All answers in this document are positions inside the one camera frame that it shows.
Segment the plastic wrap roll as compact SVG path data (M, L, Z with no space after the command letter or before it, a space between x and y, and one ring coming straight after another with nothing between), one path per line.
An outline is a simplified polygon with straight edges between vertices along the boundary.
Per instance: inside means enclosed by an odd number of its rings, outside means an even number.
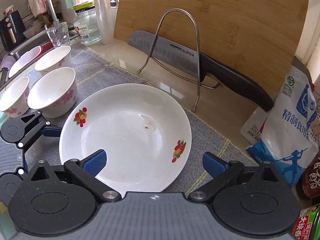
M114 41L117 7L112 7L110 0L94 0L94 5L102 43L109 45Z

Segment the white plate in sink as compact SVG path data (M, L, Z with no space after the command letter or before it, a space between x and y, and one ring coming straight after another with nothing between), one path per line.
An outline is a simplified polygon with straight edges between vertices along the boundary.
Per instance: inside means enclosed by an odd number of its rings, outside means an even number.
M12 78L17 74L23 67L29 64L31 61L36 59L42 53L41 46L36 46L33 49L24 53L10 68L8 78Z

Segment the blue white salt bag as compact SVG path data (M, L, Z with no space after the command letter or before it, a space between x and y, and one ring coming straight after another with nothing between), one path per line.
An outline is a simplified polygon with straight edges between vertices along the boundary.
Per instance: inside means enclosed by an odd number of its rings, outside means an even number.
M260 127L260 138L247 152L259 163L271 162L289 186L295 185L318 152L319 142L311 126L316 116L308 78L292 67Z

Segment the dark vinegar bottle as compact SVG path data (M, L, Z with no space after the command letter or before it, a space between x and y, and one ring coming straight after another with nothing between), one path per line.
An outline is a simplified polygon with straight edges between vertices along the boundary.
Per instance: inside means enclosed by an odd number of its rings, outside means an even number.
M319 197L319 153L301 175L296 191L302 199Z

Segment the pink cloth on faucet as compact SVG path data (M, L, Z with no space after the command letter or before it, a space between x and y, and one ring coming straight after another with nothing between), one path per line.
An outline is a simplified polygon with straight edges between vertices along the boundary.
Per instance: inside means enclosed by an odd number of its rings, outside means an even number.
M28 0L29 7L34 17L47 12L47 0Z

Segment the white plate with stain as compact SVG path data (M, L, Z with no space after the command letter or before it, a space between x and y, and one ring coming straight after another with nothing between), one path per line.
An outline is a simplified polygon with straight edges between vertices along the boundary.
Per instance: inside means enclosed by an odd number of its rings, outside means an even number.
M104 150L100 181L120 194L161 192L182 172L191 141L189 119L173 97L126 83L102 89L76 106L62 128L59 154L64 163Z

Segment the drinking glass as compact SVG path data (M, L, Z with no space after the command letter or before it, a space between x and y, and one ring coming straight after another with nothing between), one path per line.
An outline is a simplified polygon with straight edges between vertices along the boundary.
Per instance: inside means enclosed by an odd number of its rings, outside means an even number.
M46 30L46 33L54 48L69 46L71 44L68 25L66 22L52 26Z

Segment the grey checked dish mat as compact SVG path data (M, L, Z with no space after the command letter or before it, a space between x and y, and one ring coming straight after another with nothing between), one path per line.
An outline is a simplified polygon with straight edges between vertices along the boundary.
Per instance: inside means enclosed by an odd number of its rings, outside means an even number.
M115 66L90 49L77 46L72 49L71 55L72 66L76 72L78 93L74 106L63 116L53 120L53 124L62 128L79 103L102 89L126 83L150 86L146 80ZM182 108L190 122L191 149L182 172L163 191L189 193L210 181L210 175L202 166L202 157L205 152L211 152L225 161L237 160L246 166L256 165L256 162L248 154L236 147L227 137L224 137L190 110ZM48 161L51 165L63 164L60 160L59 141L60 137L40 137L26 152L28 166L33 167L40 159Z

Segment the black air fryer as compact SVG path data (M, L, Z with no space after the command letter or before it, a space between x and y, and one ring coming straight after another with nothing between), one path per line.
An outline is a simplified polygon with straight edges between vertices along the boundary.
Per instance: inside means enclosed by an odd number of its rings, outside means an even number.
M26 31L18 10L8 14L1 20L1 42L5 51L12 51L22 44L27 38Z

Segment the white bowl pink flowers small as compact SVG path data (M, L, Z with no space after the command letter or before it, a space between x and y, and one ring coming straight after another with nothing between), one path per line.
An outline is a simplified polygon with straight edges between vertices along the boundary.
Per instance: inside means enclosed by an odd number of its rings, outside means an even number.
M1 97L1 112L11 118L23 115L29 109L29 77L25 76L15 81Z

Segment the glass jar with label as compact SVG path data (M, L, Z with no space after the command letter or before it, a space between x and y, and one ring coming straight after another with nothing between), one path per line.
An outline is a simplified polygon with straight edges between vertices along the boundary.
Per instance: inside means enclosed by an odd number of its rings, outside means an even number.
M101 40L97 23L95 6L82 8L75 11L74 29L84 45L92 45Z

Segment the bamboo cutting board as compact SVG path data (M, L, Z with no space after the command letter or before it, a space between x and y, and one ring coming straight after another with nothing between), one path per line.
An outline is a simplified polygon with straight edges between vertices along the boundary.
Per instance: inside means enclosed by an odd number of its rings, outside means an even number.
M114 37L136 30L201 51L275 96L291 67L309 0L120 0Z

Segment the green lid sauce jar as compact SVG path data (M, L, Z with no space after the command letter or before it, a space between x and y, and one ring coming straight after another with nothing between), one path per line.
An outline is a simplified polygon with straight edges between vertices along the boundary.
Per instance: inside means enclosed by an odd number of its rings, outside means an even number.
M318 240L320 237L319 204L302 209L292 230L299 240Z

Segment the kitchen faucet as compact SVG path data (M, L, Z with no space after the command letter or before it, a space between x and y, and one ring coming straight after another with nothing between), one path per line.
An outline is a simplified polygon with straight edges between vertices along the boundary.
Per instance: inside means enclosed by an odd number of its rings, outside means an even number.
M52 19L53 19L53 25L55 27L57 27L59 25L59 19L56 16L52 0L46 0L46 2L47 2L47 5L48 5L48 9L50 11L50 14L52 16Z

